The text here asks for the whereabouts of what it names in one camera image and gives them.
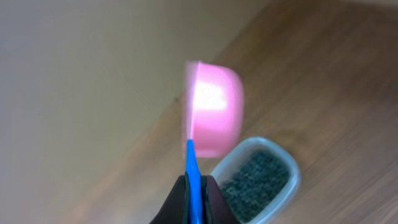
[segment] wall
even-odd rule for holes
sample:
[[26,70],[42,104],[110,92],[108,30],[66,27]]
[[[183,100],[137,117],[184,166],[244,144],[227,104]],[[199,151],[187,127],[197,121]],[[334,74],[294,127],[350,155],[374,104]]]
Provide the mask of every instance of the wall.
[[0,223],[57,223],[265,0],[0,3]]

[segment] plastic bowl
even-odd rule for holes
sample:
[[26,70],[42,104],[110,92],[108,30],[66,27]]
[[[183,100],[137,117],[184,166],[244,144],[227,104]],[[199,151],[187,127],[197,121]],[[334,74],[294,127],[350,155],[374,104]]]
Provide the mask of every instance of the plastic bowl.
[[197,157],[222,157],[235,147],[243,119],[243,87],[231,69],[189,63],[185,108],[183,145],[193,139]]
[[252,137],[241,142],[213,170],[211,175],[222,186],[258,150],[271,152],[289,170],[289,179],[279,194],[247,224],[268,223],[278,215],[297,193],[301,183],[300,169],[293,157],[275,142],[262,137]]

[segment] wooden floor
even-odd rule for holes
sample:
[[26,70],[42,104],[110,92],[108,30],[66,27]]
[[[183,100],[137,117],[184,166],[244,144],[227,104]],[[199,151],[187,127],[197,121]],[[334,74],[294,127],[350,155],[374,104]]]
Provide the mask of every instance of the wooden floor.
[[[276,0],[216,60],[246,92],[242,139],[266,136],[303,174],[274,223],[398,223],[398,11]],[[178,99],[67,217],[148,223],[177,176]],[[218,160],[200,159],[208,174]]]

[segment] pet bowl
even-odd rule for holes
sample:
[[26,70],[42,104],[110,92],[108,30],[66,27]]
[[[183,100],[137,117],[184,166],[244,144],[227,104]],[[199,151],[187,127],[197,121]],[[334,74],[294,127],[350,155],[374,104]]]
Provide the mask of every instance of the pet bowl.
[[[278,144],[262,137],[241,142],[215,167],[211,175],[223,191],[236,218],[241,223],[248,224],[270,222],[294,197],[301,182],[299,167],[292,156]],[[234,195],[225,195],[228,191]],[[234,212],[236,204],[246,206],[243,209],[256,211],[250,211],[254,212],[251,217],[247,217],[247,214],[239,217]]]

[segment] pink bowl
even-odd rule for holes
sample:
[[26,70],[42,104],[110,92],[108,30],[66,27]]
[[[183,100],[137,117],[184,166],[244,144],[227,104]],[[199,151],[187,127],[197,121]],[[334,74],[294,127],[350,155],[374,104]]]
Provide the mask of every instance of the pink bowl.
[[243,87],[232,70],[191,62],[187,67],[185,119],[187,139],[197,157],[221,157],[236,145],[243,119]]

